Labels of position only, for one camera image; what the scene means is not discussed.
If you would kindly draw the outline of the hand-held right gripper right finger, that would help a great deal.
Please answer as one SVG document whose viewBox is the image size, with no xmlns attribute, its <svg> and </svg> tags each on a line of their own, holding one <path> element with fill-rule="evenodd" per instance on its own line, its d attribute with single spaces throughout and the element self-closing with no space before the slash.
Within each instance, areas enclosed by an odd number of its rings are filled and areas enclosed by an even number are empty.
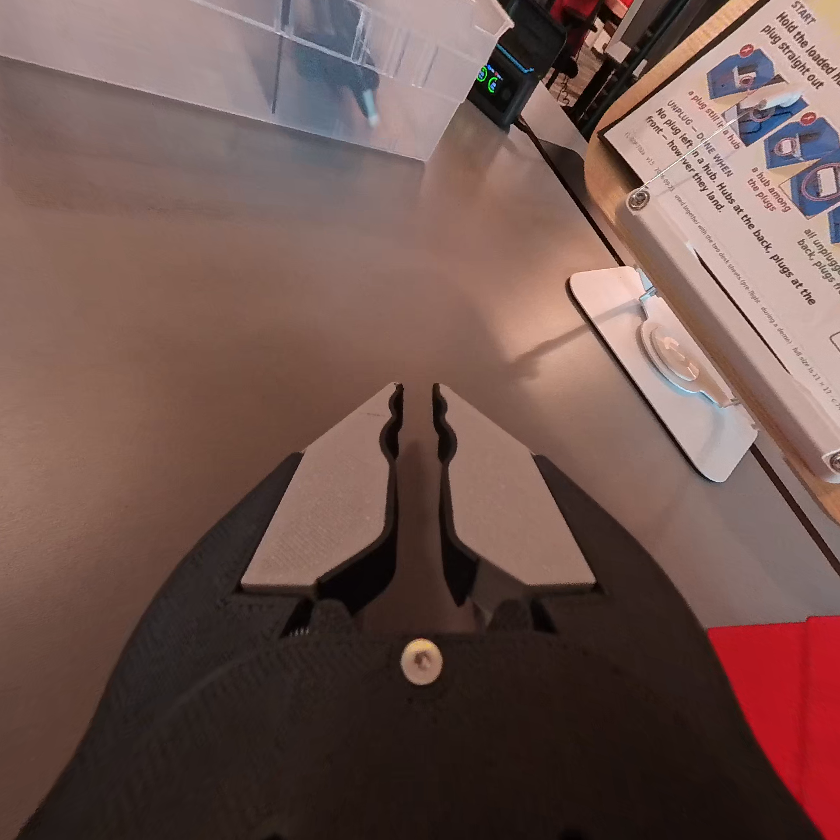
<svg viewBox="0 0 840 840">
<path fill-rule="evenodd" d="M 534 453 L 436 383 L 444 579 L 462 606 L 589 592 L 595 575 Z"/>
</svg>

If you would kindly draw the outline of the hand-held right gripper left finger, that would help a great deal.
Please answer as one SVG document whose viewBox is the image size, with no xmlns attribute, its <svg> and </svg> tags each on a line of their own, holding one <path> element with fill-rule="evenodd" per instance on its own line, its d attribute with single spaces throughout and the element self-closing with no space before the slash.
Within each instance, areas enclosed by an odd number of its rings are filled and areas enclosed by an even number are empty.
<svg viewBox="0 0 840 840">
<path fill-rule="evenodd" d="M 391 382 L 307 446 L 240 580 L 250 595 L 357 613 L 396 570 L 404 388 Z"/>
</svg>

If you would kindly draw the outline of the red plastic bin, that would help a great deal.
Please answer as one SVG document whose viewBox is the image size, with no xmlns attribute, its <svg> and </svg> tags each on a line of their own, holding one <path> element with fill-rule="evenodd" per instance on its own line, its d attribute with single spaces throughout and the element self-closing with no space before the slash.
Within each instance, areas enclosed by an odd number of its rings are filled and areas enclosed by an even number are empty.
<svg viewBox="0 0 840 840">
<path fill-rule="evenodd" d="M 839 838 L 839 617 L 708 631 L 753 734 L 825 838 Z"/>
</svg>

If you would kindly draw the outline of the clear plastic bin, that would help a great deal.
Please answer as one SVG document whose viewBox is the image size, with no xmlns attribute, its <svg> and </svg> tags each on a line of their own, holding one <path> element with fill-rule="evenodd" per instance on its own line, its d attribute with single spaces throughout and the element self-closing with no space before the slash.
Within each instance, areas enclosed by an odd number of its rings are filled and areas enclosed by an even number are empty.
<svg viewBox="0 0 840 840">
<path fill-rule="evenodd" d="M 426 162 L 493 1 L 2 1 L 2 57 Z"/>
</svg>

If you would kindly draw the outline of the white board stand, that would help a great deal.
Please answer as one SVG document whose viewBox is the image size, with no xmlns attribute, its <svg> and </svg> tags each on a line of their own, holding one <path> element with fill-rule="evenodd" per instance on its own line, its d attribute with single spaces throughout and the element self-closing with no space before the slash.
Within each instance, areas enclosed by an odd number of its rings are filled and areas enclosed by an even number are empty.
<svg viewBox="0 0 840 840">
<path fill-rule="evenodd" d="M 838 421 L 725 290 L 697 239 L 648 186 L 626 196 L 619 217 L 647 266 L 573 274 L 570 292 L 681 454 L 723 482 L 762 427 L 803 475 L 837 487 Z"/>
</svg>

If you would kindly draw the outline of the black charging case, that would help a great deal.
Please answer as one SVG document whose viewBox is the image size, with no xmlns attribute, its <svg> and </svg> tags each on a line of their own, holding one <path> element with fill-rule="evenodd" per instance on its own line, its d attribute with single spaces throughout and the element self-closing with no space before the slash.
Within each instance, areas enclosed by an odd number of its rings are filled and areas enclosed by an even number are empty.
<svg viewBox="0 0 840 840">
<path fill-rule="evenodd" d="M 510 1 L 503 8 L 513 26 L 498 40 L 468 94 L 488 119 L 509 130 L 568 40 L 546 2 Z"/>
</svg>

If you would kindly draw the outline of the instruction sheet board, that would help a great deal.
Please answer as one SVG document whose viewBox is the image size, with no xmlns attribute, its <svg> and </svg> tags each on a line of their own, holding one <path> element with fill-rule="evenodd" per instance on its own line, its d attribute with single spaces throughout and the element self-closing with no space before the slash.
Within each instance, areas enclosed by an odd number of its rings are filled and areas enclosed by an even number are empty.
<svg viewBox="0 0 840 840">
<path fill-rule="evenodd" d="M 729 2 L 599 118 L 590 197 L 838 522 L 838 2 Z"/>
</svg>

